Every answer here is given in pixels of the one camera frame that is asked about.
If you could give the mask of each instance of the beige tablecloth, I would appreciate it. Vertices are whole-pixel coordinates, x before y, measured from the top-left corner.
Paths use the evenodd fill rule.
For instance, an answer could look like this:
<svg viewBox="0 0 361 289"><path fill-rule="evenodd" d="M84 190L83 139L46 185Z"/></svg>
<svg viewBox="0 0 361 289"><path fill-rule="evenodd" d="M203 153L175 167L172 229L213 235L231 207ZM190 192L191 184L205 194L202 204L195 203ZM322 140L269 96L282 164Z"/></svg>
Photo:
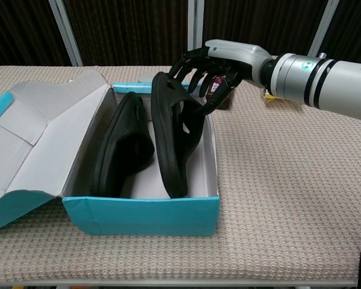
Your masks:
<svg viewBox="0 0 361 289"><path fill-rule="evenodd" d="M167 67L0 67L0 94L20 81L66 82L89 69L111 83ZM232 109L213 115L221 197L213 237L92 237L54 200L0 229L0 282L356 278L361 121L266 106L245 82Z"/></svg>

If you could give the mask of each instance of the metal pole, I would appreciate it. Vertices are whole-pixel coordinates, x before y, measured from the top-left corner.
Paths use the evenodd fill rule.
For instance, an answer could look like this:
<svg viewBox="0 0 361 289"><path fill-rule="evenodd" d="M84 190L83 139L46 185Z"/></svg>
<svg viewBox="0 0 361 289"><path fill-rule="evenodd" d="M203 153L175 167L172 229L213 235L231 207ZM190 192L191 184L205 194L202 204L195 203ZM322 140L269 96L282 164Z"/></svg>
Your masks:
<svg viewBox="0 0 361 289"><path fill-rule="evenodd" d="M327 29L329 28L330 22L333 19L333 15L337 9L339 0L328 0L322 19L318 25L317 32L314 36L312 46L310 47L308 56L316 57L318 51L322 45L322 41L325 38Z"/></svg>
<svg viewBox="0 0 361 289"><path fill-rule="evenodd" d="M196 0L195 48L202 47L204 12L205 12L205 0Z"/></svg>
<svg viewBox="0 0 361 289"><path fill-rule="evenodd" d="M63 0L48 0L58 25L60 35L63 38L72 66L83 66L82 58L73 35Z"/></svg>
<svg viewBox="0 0 361 289"><path fill-rule="evenodd" d="M187 50L193 50L195 47L195 0L188 0L187 14Z"/></svg>

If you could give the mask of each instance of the robotic arm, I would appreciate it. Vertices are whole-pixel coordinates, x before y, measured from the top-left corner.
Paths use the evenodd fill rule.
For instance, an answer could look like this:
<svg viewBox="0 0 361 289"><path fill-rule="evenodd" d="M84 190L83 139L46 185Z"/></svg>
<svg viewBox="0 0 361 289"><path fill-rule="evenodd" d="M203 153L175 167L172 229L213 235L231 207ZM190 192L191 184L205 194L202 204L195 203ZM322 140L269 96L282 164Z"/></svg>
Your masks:
<svg viewBox="0 0 361 289"><path fill-rule="evenodd" d="M361 119L361 64L296 54L273 59L257 45L210 40L206 47L183 54L169 71L182 81L196 68L190 85L192 92L204 77L200 96L204 96L216 76L226 76L198 113L214 111L242 80L270 94L305 103L321 110Z"/></svg>

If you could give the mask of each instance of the black shoe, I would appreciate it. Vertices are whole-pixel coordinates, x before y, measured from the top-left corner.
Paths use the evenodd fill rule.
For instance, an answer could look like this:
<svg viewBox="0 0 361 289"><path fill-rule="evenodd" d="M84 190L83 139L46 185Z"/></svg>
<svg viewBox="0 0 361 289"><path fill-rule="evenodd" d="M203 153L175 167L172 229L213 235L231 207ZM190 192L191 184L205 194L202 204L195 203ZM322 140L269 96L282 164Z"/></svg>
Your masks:
<svg viewBox="0 0 361 289"><path fill-rule="evenodd" d="M151 115L156 153L163 184L170 197L185 197L188 193L186 162L199 144L205 121L204 116L191 112L200 106L179 81L164 72L154 77Z"/></svg>
<svg viewBox="0 0 361 289"><path fill-rule="evenodd" d="M146 168L153 153L143 101L130 92L120 102L103 137L92 173L91 195L119 197L125 178Z"/></svg>

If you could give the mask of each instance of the black ring band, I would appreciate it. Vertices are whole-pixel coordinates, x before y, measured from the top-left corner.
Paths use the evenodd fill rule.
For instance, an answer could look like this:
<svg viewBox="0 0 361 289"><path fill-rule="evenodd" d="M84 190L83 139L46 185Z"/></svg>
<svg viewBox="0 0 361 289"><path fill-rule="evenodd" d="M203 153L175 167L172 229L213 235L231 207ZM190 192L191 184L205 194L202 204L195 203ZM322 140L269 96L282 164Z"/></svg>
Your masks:
<svg viewBox="0 0 361 289"><path fill-rule="evenodd" d="M318 80L318 84L317 84L317 87L315 89L315 92L314 92L314 99L313 99L313 104L314 104L314 107L319 108L319 95L321 94L321 89L322 89L322 86L324 85L324 82L325 82L325 79L327 77L327 75L329 74L330 70L332 69L332 67L337 63L336 60L333 60L326 68L325 70L322 72L321 74L321 77L319 78Z"/></svg>
<svg viewBox="0 0 361 289"><path fill-rule="evenodd" d="M270 95L273 95L273 94L271 93L271 78L273 77L274 68L276 68L277 62L281 59L281 57L283 57L283 56L286 55L286 54L287 54L287 53L279 55L279 56L274 60L273 67L270 69L271 75L270 75L270 78L269 78L269 82L268 82L268 84L267 84L267 85L268 85L267 90L268 90L268 92L269 92Z"/></svg>
<svg viewBox="0 0 361 289"><path fill-rule="evenodd" d="M307 83L305 86L305 92L303 94L303 100L305 101L305 104L310 106L309 103L309 95L310 95L310 88L312 87L314 77L317 75L319 69L321 68L322 64L327 61L327 59L321 59L315 67L313 68L313 71L310 73L309 78L307 79Z"/></svg>

